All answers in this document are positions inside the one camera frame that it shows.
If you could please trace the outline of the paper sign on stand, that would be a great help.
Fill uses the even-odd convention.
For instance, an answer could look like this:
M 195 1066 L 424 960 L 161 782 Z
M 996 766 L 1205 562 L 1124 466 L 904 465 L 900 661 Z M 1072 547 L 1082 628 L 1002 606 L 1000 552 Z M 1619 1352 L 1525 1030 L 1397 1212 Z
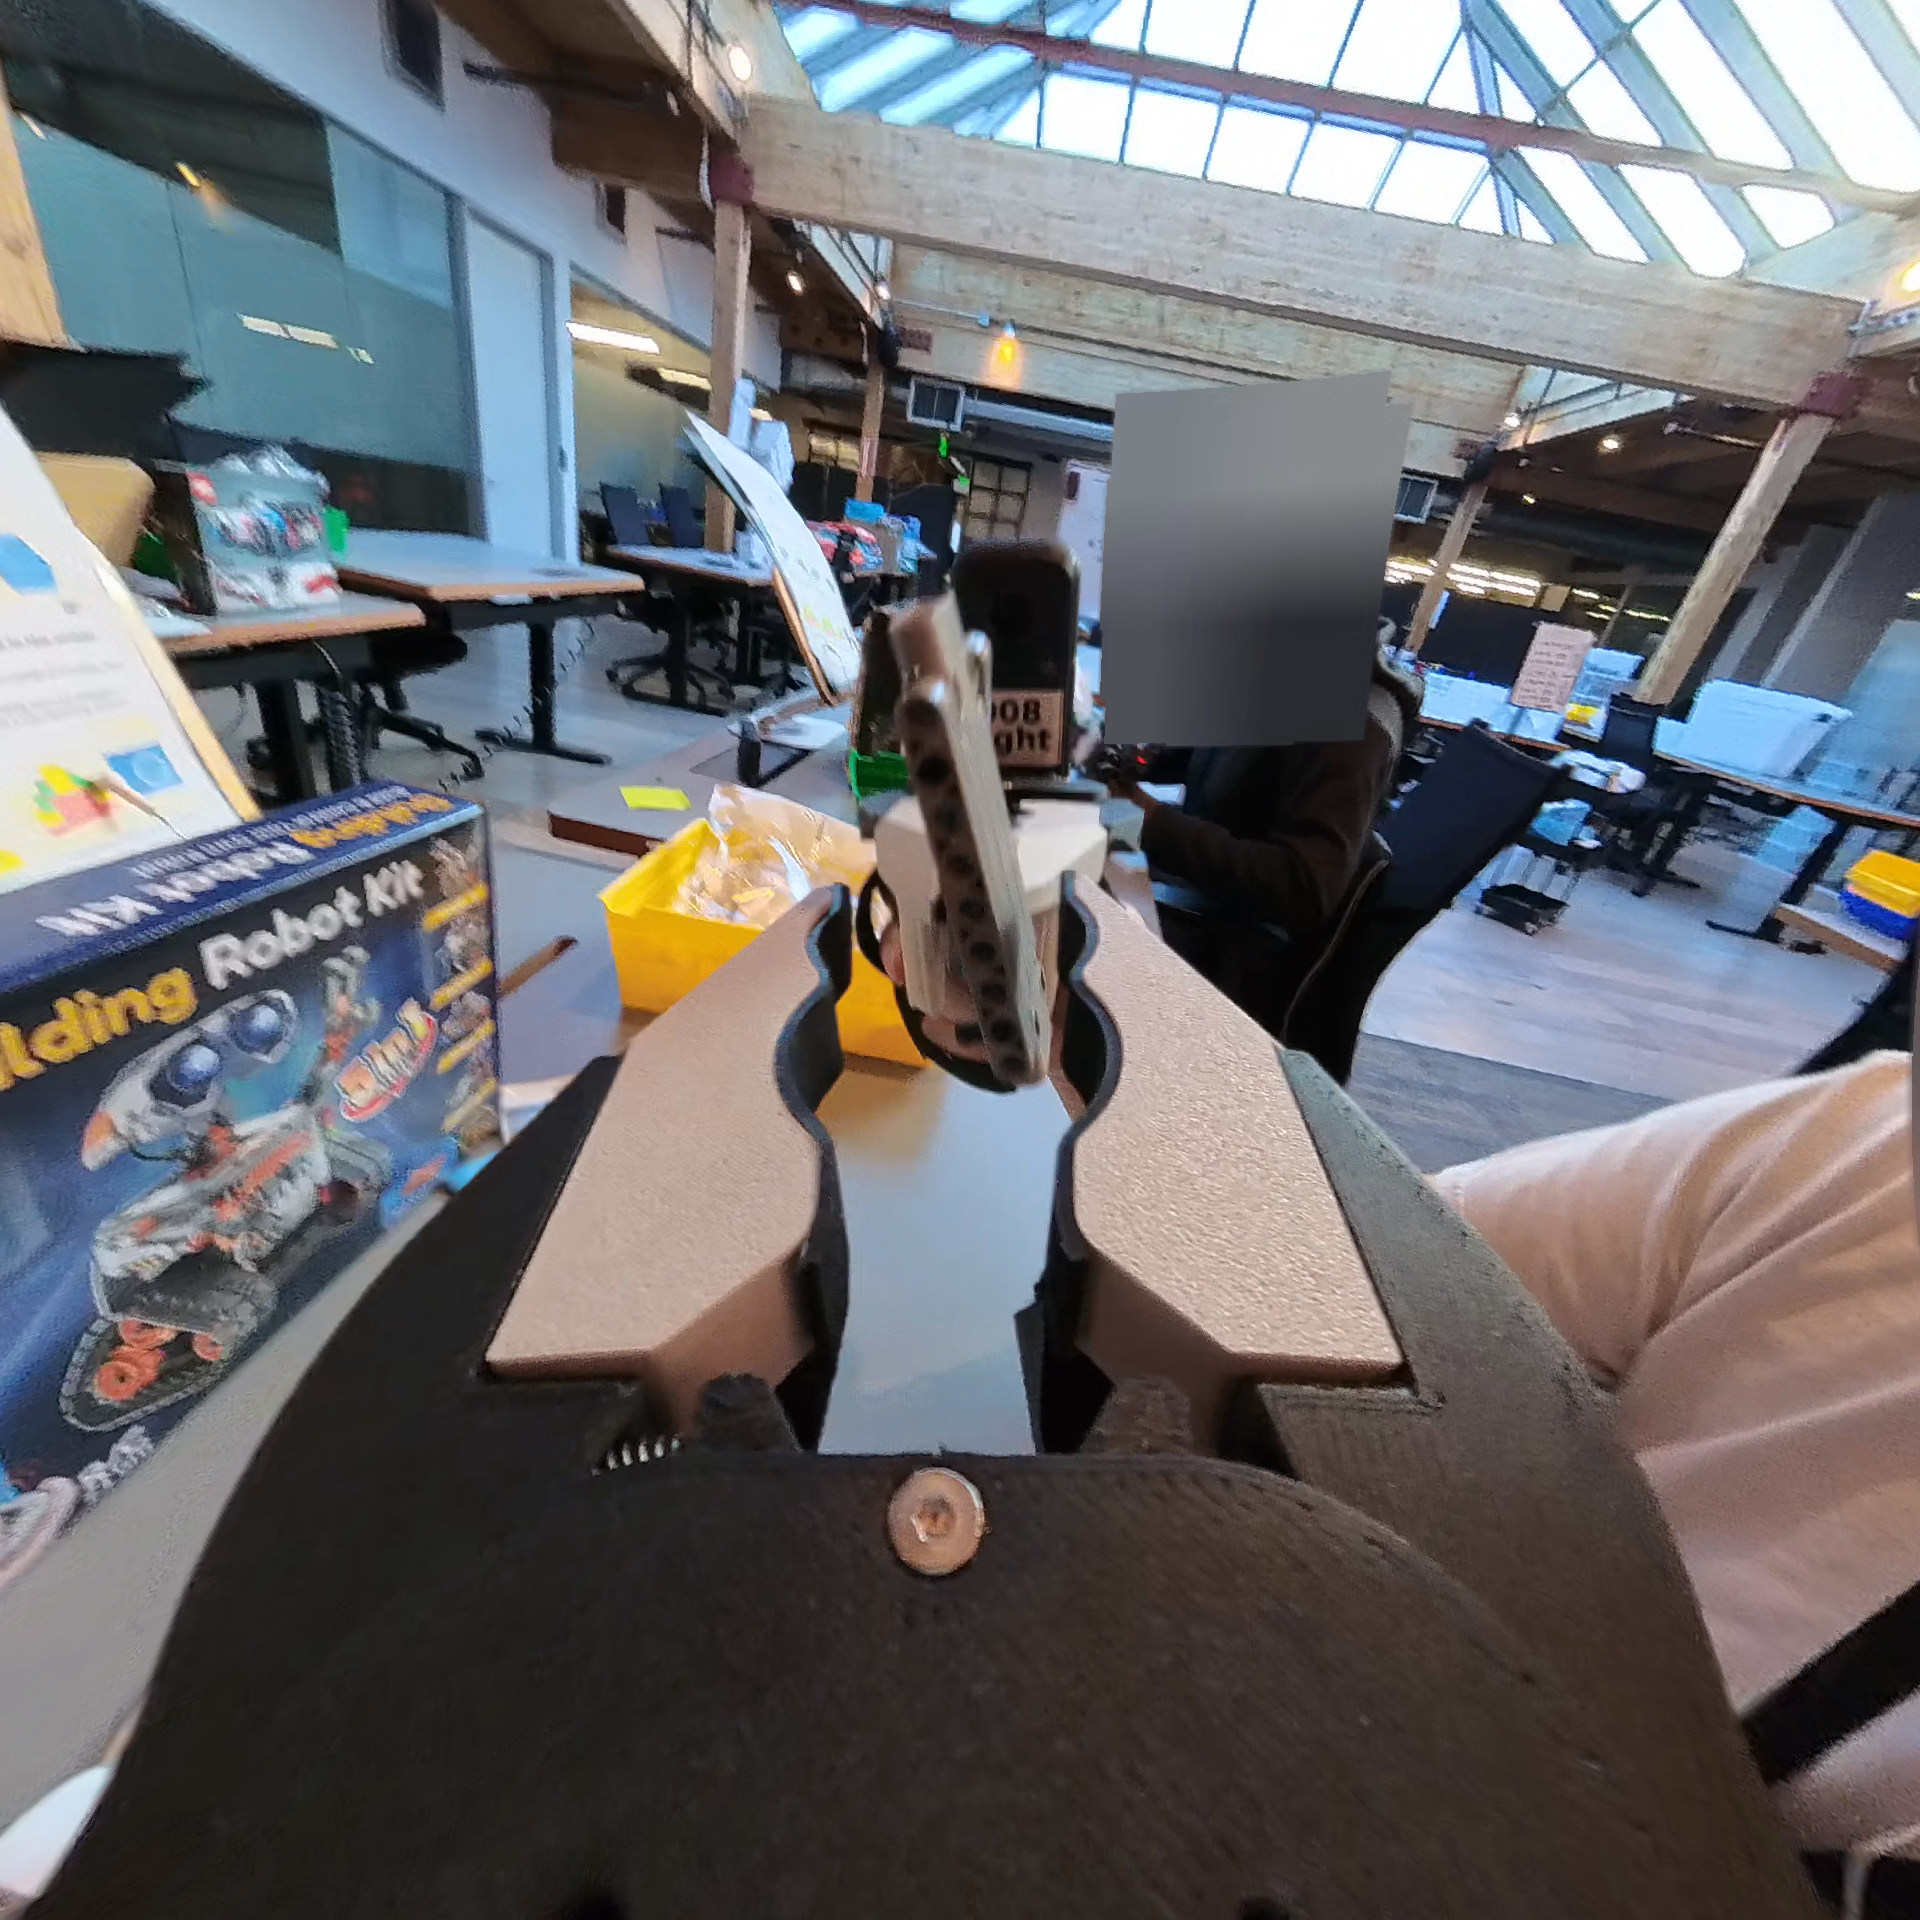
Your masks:
M 1539 621 L 1528 642 L 1507 701 L 1520 713 L 1563 718 L 1594 651 L 1594 633 L 1563 621 Z

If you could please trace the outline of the white storage bin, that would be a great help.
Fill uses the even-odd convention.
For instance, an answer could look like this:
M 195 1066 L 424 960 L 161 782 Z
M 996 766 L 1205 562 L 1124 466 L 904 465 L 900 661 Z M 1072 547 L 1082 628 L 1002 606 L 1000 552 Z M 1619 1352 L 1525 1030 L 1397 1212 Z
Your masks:
M 1709 762 L 1762 778 L 1789 778 L 1855 713 L 1802 692 L 1709 678 L 1696 691 L 1684 718 L 1663 718 L 1656 749 L 1667 756 Z

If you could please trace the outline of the clear plastic bags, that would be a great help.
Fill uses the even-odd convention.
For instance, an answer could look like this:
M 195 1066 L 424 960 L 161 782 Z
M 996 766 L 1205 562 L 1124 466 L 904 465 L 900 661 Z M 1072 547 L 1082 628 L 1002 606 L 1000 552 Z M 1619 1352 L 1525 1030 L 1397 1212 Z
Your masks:
M 711 792 L 698 840 L 672 900 L 695 922 L 768 928 L 826 884 L 857 894 L 875 867 L 873 843 L 851 822 L 735 782 Z

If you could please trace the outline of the blue robot kit box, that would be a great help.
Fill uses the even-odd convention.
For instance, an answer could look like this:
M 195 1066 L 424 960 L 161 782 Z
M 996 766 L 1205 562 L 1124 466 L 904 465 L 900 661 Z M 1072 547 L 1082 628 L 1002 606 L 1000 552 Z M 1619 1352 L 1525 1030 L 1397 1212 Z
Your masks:
M 361 784 L 4 896 L 2 1582 L 501 1144 L 489 822 Z

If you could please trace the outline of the white instruction poster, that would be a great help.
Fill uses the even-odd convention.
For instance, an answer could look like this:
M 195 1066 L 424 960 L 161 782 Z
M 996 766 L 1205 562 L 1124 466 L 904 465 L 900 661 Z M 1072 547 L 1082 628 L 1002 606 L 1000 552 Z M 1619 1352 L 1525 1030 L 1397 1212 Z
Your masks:
M 4 419 L 4 894 L 253 819 L 120 566 Z

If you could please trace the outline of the grey office desk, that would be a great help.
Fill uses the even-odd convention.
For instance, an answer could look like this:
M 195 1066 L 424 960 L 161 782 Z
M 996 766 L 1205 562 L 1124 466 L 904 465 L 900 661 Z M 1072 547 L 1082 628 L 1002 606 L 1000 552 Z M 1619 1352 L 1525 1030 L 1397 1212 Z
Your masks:
M 849 726 L 841 713 L 802 716 L 793 732 L 811 732 L 815 749 L 777 738 L 759 744 L 756 776 L 741 772 L 747 740 L 739 726 L 709 730 L 672 752 L 602 770 L 545 806 L 547 829 L 565 843 L 644 857 L 685 826 L 706 819 L 719 784 L 755 784 L 759 792 L 818 809 L 857 826 L 857 800 L 849 788 Z M 691 811 L 631 811 L 618 788 L 625 784 L 675 784 L 688 792 Z

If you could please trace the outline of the black office chair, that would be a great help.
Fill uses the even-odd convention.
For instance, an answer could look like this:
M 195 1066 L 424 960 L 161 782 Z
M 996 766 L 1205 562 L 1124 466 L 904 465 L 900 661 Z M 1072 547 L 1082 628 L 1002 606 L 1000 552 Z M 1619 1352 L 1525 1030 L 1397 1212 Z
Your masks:
M 668 691 L 679 705 L 703 713 L 728 713 L 736 700 L 736 596 L 729 577 L 719 566 L 720 556 L 704 547 L 691 491 L 660 485 L 658 498 L 671 542 L 656 552 L 656 560 L 666 560 L 668 554 L 682 556 L 682 562 L 666 565 L 658 574 L 666 596 Z
M 1384 817 L 1377 862 L 1312 960 L 1282 1020 L 1285 1050 L 1346 1085 L 1370 1000 L 1413 939 L 1557 797 L 1569 772 L 1485 726 L 1451 736 Z
M 450 736 L 437 723 L 412 710 L 405 684 L 437 674 L 467 661 L 463 637 L 442 630 L 379 630 L 368 637 L 368 661 L 352 677 L 352 726 L 363 763 L 371 763 L 384 733 L 405 736 L 437 755 L 453 756 L 453 779 L 475 782 L 485 776 L 479 749 Z
M 631 586 L 637 586 L 637 612 L 627 612 L 627 619 L 650 627 L 655 619 L 652 593 L 644 590 L 640 565 L 633 557 L 633 554 L 643 552 L 650 544 L 650 534 L 640 514 L 640 493 L 633 488 L 604 483 L 600 488 L 600 501 L 604 529 L 600 534 L 595 534 L 592 556 L 608 570 L 615 570 L 623 577 L 627 577 Z M 643 692 L 640 686 L 655 674 L 658 674 L 663 659 L 663 642 L 658 642 L 650 653 L 618 659 L 608 667 L 608 684 L 612 684 L 615 691 L 623 692 L 623 697 L 631 701 L 644 701 L 652 696 Z

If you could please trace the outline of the grey perforated building beam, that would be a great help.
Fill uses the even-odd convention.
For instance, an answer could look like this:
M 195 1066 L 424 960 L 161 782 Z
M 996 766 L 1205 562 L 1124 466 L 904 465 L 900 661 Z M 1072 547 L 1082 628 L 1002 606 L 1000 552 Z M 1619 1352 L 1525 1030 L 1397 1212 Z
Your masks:
M 1003 819 L 992 745 L 992 673 L 954 594 L 891 609 L 884 637 L 896 666 L 896 733 L 929 836 L 976 841 Z
M 972 673 L 960 666 L 919 678 L 904 696 L 899 724 L 945 908 L 945 971 L 964 987 L 992 1078 L 1031 1085 L 1049 1062 L 1049 1000 L 1017 829 Z

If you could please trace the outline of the toy car set box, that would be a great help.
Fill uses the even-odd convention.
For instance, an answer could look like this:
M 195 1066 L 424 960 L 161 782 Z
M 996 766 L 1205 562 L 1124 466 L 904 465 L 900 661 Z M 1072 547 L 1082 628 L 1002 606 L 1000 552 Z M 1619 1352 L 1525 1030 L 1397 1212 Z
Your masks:
M 285 446 L 208 465 L 152 465 L 152 514 L 184 609 L 197 618 L 331 609 L 329 483 Z

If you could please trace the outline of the black rolling cart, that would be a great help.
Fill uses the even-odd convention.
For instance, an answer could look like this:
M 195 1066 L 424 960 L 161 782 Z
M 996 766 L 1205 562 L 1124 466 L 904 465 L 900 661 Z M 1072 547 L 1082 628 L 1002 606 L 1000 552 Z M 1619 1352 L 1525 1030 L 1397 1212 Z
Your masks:
M 1554 800 L 1492 865 L 1474 915 L 1539 934 L 1562 922 L 1578 882 L 1601 852 L 1594 809 L 1581 800 Z

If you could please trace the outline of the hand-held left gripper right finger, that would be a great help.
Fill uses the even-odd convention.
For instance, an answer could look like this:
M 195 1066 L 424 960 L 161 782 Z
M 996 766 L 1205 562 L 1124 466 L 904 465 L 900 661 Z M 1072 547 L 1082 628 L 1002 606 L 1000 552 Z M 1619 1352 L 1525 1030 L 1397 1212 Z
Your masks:
M 1017 1340 L 1036 1448 L 1130 1381 L 1221 1451 L 1259 1388 L 1386 1389 L 1405 1356 L 1282 1050 L 1101 889 L 1063 894 L 1061 1141 Z

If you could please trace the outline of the black card sheet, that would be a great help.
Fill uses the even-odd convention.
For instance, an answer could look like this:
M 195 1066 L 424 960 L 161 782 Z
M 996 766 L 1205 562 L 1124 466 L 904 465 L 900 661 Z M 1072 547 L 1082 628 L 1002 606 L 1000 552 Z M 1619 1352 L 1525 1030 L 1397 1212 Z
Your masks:
M 167 462 L 177 458 L 177 406 L 207 389 L 170 353 L 2 344 L 2 406 L 42 452 Z

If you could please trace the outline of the tilted instruction poster board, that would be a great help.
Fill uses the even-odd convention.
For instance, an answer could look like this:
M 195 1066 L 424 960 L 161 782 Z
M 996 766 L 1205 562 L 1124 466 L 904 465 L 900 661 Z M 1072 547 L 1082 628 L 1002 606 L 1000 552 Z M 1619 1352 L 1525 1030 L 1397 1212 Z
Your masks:
M 843 705 L 859 674 L 859 635 L 828 556 L 779 483 L 709 420 L 684 413 L 693 458 L 763 542 L 775 600 L 823 705 Z

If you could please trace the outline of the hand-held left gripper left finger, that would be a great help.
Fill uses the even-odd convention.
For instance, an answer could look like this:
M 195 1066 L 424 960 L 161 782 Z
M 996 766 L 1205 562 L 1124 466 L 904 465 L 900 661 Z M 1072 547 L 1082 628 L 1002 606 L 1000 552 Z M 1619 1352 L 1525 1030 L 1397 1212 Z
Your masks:
M 823 1440 L 849 1226 L 818 1108 L 845 1066 L 852 900 L 826 884 L 623 1051 L 487 1344 L 493 1377 L 612 1381 L 652 1433 L 709 1404 Z

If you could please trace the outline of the blue plastic bin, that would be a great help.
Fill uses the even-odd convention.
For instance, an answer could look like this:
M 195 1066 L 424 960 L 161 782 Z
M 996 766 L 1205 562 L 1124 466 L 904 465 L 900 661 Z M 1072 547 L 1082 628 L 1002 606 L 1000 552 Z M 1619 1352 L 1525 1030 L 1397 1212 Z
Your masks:
M 1919 932 L 1920 867 L 1914 854 L 1863 852 L 1841 884 L 1841 909 L 1861 928 L 1895 945 L 1912 945 Z

